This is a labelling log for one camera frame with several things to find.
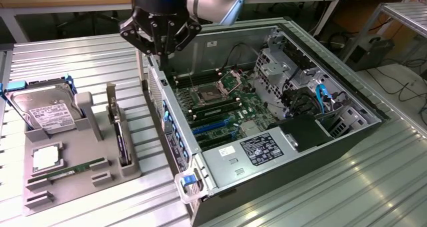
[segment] floor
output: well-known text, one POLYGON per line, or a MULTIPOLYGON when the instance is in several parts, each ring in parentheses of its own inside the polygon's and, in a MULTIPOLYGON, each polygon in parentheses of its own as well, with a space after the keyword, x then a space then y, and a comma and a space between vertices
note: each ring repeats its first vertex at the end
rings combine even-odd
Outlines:
MULTIPOLYGON (((277 17, 291 17, 297 23, 310 30, 321 18, 323 11, 323 5, 319 6, 314 2, 306 2, 303 8, 299 8, 301 3, 281 3, 270 11, 271 3, 262 4, 259 11, 255 12, 255 4, 246 4, 239 16, 239 20, 267 19, 277 17)), ((118 18, 126 20, 131 16, 131 10, 119 10, 118 18)), ((74 13, 59 13, 59 22, 63 23, 74 18, 74 13)), ((19 15, 18 21, 23 26, 29 38, 31 41, 46 41, 59 39, 58 30, 55 27, 55 18, 53 14, 27 14, 19 15)), ((105 20, 98 20, 97 25, 98 35, 114 34, 119 32, 118 24, 105 20)), ((91 20, 87 19, 79 23, 75 23, 66 28, 66 38, 93 36, 91 20)), ((9 32, 7 26, 0 20, 0 44, 14 43, 14 38, 9 32)))

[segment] metal table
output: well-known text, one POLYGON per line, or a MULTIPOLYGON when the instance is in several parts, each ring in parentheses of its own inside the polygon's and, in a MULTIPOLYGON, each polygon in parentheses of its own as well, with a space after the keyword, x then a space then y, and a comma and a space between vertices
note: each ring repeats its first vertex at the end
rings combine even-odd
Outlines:
MULTIPOLYGON (((289 22, 343 77, 390 116, 346 155, 305 177, 219 216, 205 226, 424 226, 427 224, 427 132, 289 22)), ((2 60, 6 79, 41 80, 69 72, 78 90, 93 91, 102 111, 106 82, 118 84, 145 176, 30 217, 22 211, 23 128, 6 107, 0 139, 0 223, 7 226, 190 226, 190 216, 139 88, 134 48, 118 35, 18 44, 2 60)))
POLYGON ((366 36, 373 27, 379 15, 385 13, 394 20, 400 21, 412 30, 414 30, 420 35, 427 38, 427 4, 422 2, 409 2, 409 3, 382 3, 371 17, 369 18, 363 29, 361 30, 355 40, 351 42, 350 47, 346 47, 342 60, 346 62, 357 49, 361 39, 366 36))

